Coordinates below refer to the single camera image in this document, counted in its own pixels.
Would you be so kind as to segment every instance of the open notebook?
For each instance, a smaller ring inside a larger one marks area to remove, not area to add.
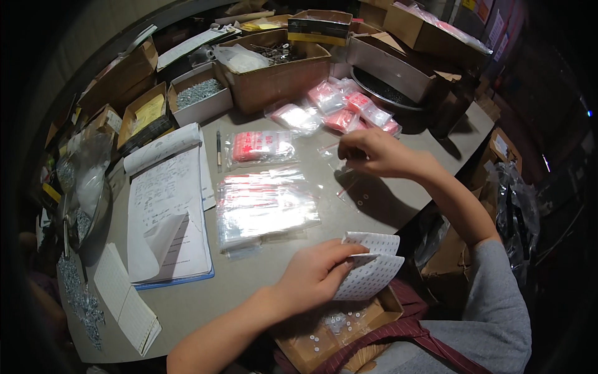
[[[213,276],[201,139],[197,124],[191,124],[127,156],[141,152],[145,161],[125,159],[125,170],[136,173],[129,194],[127,259],[129,280],[137,289]]]

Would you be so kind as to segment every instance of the red printed plastic bag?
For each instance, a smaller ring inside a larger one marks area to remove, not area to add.
[[[297,161],[290,131],[249,131],[225,142],[229,169]]]

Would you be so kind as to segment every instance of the open cardboard box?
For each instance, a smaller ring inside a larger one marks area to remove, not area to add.
[[[305,10],[289,18],[289,40],[345,45],[352,19],[337,10]]]
[[[409,13],[404,5],[388,6],[383,28],[413,50],[436,56],[462,69],[477,69],[487,57],[448,32]]]
[[[301,374],[309,374],[342,347],[398,320],[403,312],[394,291],[386,286],[372,300],[331,302],[280,323],[270,333],[297,370]],[[343,317],[332,323],[331,315],[336,313]]]
[[[276,29],[249,35],[220,44],[232,47],[240,44],[248,50],[251,46],[272,47],[287,42],[285,29]],[[316,43],[293,41],[304,59],[268,66],[245,73],[237,73],[218,62],[218,68],[230,84],[235,106],[244,114],[264,109],[281,99],[295,100],[306,95],[330,73],[330,54]]]
[[[214,68],[215,66],[215,62],[205,63],[174,79],[170,84],[168,88],[168,101],[172,114],[175,116],[179,126],[186,126],[194,122],[201,123],[233,107],[233,98],[230,96],[228,82],[226,82],[222,72]],[[186,108],[178,108],[176,104],[178,93],[211,78],[218,80],[224,87],[224,90],[193,103]]]
[[[113,101],[152,75],[157,64],[158,52],[149,37],[108,72],[104,73],[108,66],[104,68],[88,85],[77,105],[87,115],[93,115],[104,105],[115,104]]]
[[[432,90],[448,92],[449,84],[461,79],[459,69],[401,46],[386,32],[351,37],[347,62],[388,83],[415,103],[421,103]]]
[[[133,122],[136,120],[135,112],[159,94],[164,95],[164,103],[161,108],[161,116],[150,122],[135,135],[129,136]],[[177,129],[179,126],[172,115],[168,96],[166,93],[166,82],[162,82],[151,90],[133,101],[124,111],[123,124],[118,135],[118,152],[126,157],[151,141]]]

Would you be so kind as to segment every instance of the paper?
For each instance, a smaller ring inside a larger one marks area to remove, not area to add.
[[[199,126],[197,123],[191,123],[129,154],[124,158],[124,170],[128,175],[137,174],[171,154],[178,153],[201,141]]]
[[[346,232],[343,244],[361,244],[370,253],[350,256],[353,269],[333,300],[368,300],[386,287],[405,262],[404,257],[396,256],[400,241],[397,235]]]
[[[204,232],[199,149],[196,145],[133,179],[127,228],[131,283],[212,269]]]
[[[114,243],[104,247],[93,281],[124,335],[144,357],[162,327],[155,313],[129,282]]]
[[[499,36],[502,32],[502,27],[505,26],[505,22],[502,20],[501,11],[496,11],[496,19],[494,21],[494,26],[492,26],[492,30],[490,31],[490,36],[488,38],[488,42],[486,43],[486,47],[490,49],[494,49],[496,42],[498,41]]]
[[[495,62],[498,62],[498,60],[501,59],[502,53],[504,52],[505,47],[507,46],[508,43],[509,43],[509,33],[505,32],[505,36],[502,37],[501,45],[498,47],[498,51],[496,51],[496,53],[494,54],[494,57],[492,58]]]
[[[133,130],[131,136],[137,134],[145,126],[152,123],[152,121],[154,121],[155,119],[160,118],[160,116],[162,115],[163,105],[164,95],[159,94],[158,96],[145,103],[141,108],[139,108],[135,112],[135,116],[137,117],[137,123],[135,124],[135,129]]]
[[[206,44],[218,38],[222,38],[225,35],[235,35],[239,33],[241,33],[241,30],[231,26],[224,26],[221,30],[209,29],[207,31],[204,31],[199,35],[185,40],[173,49],[164,52],[164,54],[161,54],[158,57],[157,71],[164,69],[180,57],[188,55],[203,44]]]

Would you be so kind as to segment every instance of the yellow paper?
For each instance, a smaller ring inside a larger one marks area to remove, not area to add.
[[[463,0],[461,4],[471,11],[473,11],[475,8],[475,0]]]
[[[137,134],[145,126],[152,123],[152,121],[154,121],[155,119],[160,118],[160,116],[162,115],[163,104],[164,95],[159,94],[158,96],[145,103],[141,108],[139,108],[135,112],[135,116],[137,117],[137,124],[133,129],[133,133],[131,134],[131,136]]]

